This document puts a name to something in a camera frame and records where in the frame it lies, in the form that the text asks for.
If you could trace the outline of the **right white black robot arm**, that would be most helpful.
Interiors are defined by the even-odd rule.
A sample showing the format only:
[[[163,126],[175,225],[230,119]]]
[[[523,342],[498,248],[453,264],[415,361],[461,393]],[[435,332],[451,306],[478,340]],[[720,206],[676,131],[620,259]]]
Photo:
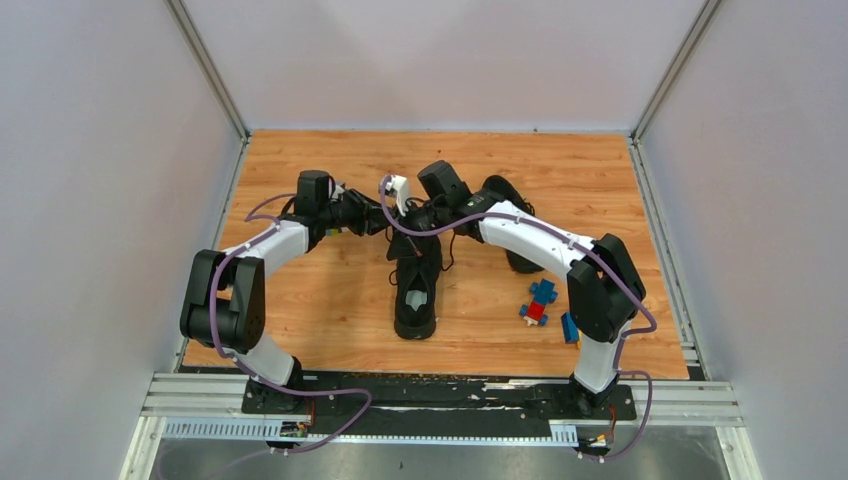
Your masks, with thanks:
[[[386,175],[379,183],[380,206],[392,227],[387,254],[395,262],[395,331],[405,339],[425,339],[436,328],[435,289],[444,270],[439,235],[452,230],[501,247],[510,267],[522,274],[547,270],[565,281],[566,324],[583,336],[577,383],[571,403],[584,417],[596,417],[611,403],[619,377],[622,341],[633,334],[631,321],[644,308],[645,286],[623,241],[569,233],[537,219],[503,177],[493,175],[471,192],[453,167],[439,160],[419,174],[430,199],[418,205],[408,197],[406,178]]]

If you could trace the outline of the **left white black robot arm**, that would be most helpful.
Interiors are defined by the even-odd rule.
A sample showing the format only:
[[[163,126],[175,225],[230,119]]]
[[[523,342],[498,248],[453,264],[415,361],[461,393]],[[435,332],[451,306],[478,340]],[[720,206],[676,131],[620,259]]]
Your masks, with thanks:
[[[377,201],[336,184],[325,171],[301,172],[289,197],[288,210],[267,216],[269,226],[253,238],[195,254],[179,320],[185,338],[270,384],[268,400],[283,413],[298,411],[307,389],[297,379],[299,361],[265,331],[267,279],[331,230],[371,236],[389,225]]]

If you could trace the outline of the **black shoe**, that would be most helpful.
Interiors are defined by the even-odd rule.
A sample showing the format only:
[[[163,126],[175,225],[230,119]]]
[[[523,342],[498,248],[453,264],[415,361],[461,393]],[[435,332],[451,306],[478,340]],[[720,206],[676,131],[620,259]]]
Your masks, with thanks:
[[[518,192],[518,190],[512,185],[509,180],[507,180],[503,176],[488,176],[484,180],[482,187],[486,190],[493,191],[503,196],[505,200],[511,202],[522,212],[530,215],[535,215],[534,206]],[[539,273],[544,270],[543,267],[535,264],[534,262],[526,259],[523,256],[518,255],[517,253],[511,250],[506,250],[505,256],[510,268],[516,273],[529,275]]]
[[[443,265],[438,236],[415,237],[394,230],[386,255],[395,262],[390,283],[396,287],[394,330],[405,340],[431,337],[437,328],[437,283],[452,267]]]

